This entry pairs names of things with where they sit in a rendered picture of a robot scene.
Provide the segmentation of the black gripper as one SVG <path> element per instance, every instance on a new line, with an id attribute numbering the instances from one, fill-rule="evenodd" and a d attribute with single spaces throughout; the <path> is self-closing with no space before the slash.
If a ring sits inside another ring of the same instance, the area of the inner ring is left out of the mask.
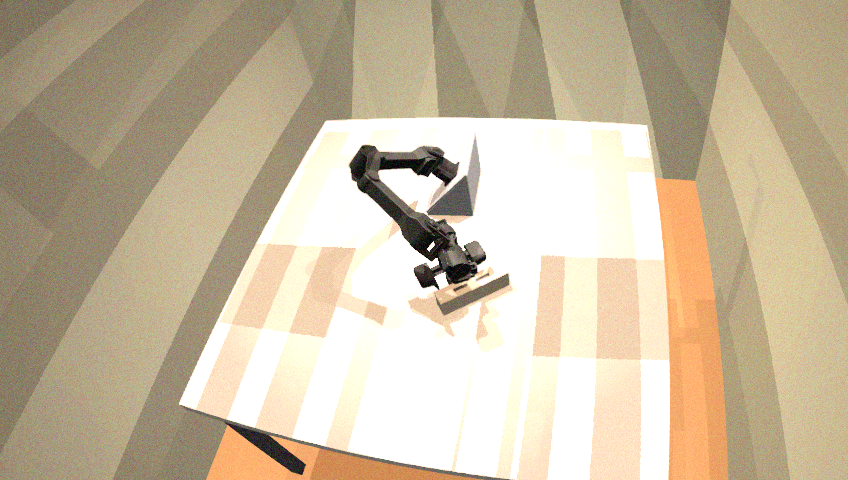
<path id="1" fill-rule="evenodd" d="M 476 262 L 477 265 L 482 264 L 487 260 L 487 254 L 481 244 L 474 240 L 466 245 L 464 245 L 464 252 L 467 255 L 468 260 L 471 262 Z M 429 268 L 428 264 L 425 262 L 421 265 L 414 267 L 414 274 L 421 286 L 421 288 L 426 289 L 434 286 L 436 289 L 440 290 L 438 283 L 435 280 L 435 276 L 438 276 L 442 273 L 446 273 L 443 270 L 442 263 L 439 258 L 439 265 Z"/>

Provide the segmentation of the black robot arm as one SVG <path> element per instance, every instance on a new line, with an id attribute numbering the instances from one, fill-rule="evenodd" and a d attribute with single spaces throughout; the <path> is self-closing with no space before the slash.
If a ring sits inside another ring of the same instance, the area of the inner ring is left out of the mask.
<path id="1" fill-rule="evenodd" d="M 382 208 L 399 226 L 410 246 L 431 262 L 439 258 L 443 270 L 453 284 L 469 281 L 478 274 L 476 262 L 468 260 L 458 245 L 456 231 L 446 219 L 435 221 L 425 213 L 409 207 L 379 179 L 380 170 L 411 169 L 416 175 L 436 176 L 447 186 L 458 175 L 457 164 L 444 157 L 440 147 L 421 146 L 412 151 L 379 152 L 375 146 L 363 144 L 349 164 L 351 180 L 360 192 Z M 433 248 L 427 248 L 433 243 Z"/>

